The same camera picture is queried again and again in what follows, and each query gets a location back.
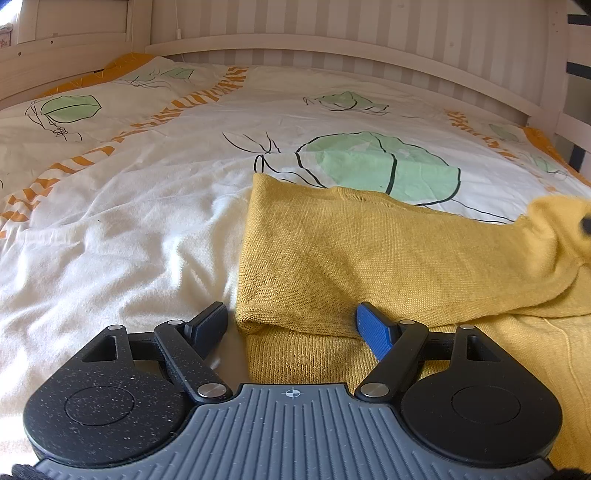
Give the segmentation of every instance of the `yellow knit fabric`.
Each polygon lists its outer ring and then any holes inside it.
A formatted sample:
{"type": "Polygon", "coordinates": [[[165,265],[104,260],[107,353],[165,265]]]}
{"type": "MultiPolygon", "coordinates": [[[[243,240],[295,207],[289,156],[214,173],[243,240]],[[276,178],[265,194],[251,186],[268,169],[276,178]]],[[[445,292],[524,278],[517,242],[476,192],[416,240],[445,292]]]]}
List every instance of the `yellow knit fabric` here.
{"type": "MultiPolygon", "coordinates": [[[[591,238],[583,199],[532,202],[512,225],[312,189],[256,174],[236,321],[263,383],[346,382],[376,359],[355,329],[370,301],[392,319],[454,331],[471,321],[558,397],[558,467],[591,470],[591,238]]],[[[430,365],[434,371],[437,365],[430,365]]]]}

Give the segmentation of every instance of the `striped wallpaper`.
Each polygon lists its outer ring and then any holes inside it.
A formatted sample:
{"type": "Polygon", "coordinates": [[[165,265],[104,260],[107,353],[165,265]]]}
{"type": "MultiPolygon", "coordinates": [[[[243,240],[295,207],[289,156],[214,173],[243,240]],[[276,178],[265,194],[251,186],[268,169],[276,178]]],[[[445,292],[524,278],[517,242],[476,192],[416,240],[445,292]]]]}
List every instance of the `striped wallpaper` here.
{"type": "MultiPolygon", "coordinates": [[[[152,43],[175,39],[173,0],[154,0],[152,43]]],[[[347,38],[415,53],[540,102],[547,45],[543,0],[177,0],[183,38],[297,33],[347,38]]],[[[186,61],[354,72],[461,99],[515,122],[525,116],[452,82],[375,61],[305,51],[185,54],[186,61]]]]}

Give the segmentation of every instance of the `orange fabric border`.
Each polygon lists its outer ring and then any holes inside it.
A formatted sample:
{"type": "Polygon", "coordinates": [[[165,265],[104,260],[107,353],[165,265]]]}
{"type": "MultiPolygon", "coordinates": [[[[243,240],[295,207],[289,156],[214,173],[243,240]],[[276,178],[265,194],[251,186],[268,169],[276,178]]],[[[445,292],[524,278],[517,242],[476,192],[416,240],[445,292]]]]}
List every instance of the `orange fabric border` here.
{"type": "Polygon", "coordinates": [[[583,177],[578,171],[576,171],[573,167],[571,167],[568,163],[564,161],[564,159],[560,156],[560,154],[556,151],[550,140],[546,138],[546,136],[542,133],[541,130],[532,127],[521,127],[521,129],[525,132],[525,136],[530,143],[536,147],[538,150],[541,150],[545,154],[549,155],[557,162],[559,162],[562,166],[564,166],[568,171],[584,183],[587,187],[591,187],[591,181],[587,180],[583,177]]]}
{"type": "Polygon", "coordinates": [[[133,72],[135,69],[140,68],[142,65],[145,65],[154,58],[154,55],[149,55],[147,53],[126,53],[125,55],[121,55],[119,58],[113,60],[100,72],[89,73],[88,75],[84,75],[83,77],[72,80],[71,82],[62,83],[57,87],[53,87],[52,89],[43,92],[37,98],[43,98],[46,96],[55,95],[56,93],[68,92],[70,90],[76,90],[78,88],[89,87],[92,85],[98,85],[100,83],[111,82],[112,80],[118,79],[123,75],[133,72]]]}

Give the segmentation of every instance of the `crosshair marking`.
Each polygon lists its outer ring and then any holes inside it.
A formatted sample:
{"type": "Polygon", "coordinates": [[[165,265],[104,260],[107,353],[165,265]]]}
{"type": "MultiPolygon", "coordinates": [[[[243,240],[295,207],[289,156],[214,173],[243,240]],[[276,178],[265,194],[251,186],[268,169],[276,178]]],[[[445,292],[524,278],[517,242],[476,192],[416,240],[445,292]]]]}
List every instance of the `crosshair marking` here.
{"type": "Polygon", "coordinates": [[[293,400],[294,398],[299,397],[301,395],[301,391],[292,387],[287,392],[284,392],[284,394],[293,400]]]}

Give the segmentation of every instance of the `window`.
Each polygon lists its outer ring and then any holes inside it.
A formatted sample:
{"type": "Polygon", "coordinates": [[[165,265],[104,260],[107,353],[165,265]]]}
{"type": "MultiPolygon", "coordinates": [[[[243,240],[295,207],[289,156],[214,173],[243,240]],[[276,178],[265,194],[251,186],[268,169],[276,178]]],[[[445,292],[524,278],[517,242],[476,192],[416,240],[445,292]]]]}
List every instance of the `window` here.
{"type": "Polygon", "coordinates": [[[0,0],[0,27],[17,19],[21,5],[22,0],[0,0]]]}

